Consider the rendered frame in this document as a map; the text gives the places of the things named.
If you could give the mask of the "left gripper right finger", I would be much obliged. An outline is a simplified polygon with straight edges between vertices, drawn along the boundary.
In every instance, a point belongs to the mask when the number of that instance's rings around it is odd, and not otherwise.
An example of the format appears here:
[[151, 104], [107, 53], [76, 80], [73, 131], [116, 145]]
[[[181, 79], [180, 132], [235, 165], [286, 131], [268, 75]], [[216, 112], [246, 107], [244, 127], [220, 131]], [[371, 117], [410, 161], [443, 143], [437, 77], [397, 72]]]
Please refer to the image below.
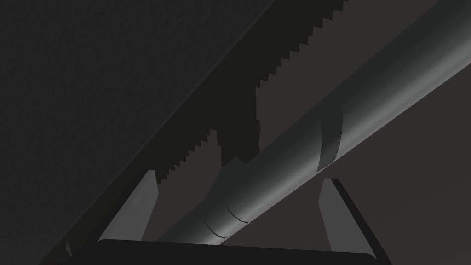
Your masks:
[[323, 180], [318, 205], [332, 251], [366, 254], [374, 259], [374, 265], [391, 265], [386, 251], [338, 179]]

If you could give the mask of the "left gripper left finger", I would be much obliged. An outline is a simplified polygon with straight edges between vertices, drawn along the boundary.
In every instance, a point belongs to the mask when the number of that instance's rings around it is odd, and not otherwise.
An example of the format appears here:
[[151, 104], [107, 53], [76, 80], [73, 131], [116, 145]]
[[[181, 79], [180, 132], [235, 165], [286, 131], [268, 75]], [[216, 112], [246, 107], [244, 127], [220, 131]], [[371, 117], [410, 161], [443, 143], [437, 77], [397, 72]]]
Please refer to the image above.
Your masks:
[[158, 194], [155, 171], [148, 170], [126, 198], [99, 240], [142, 240]]

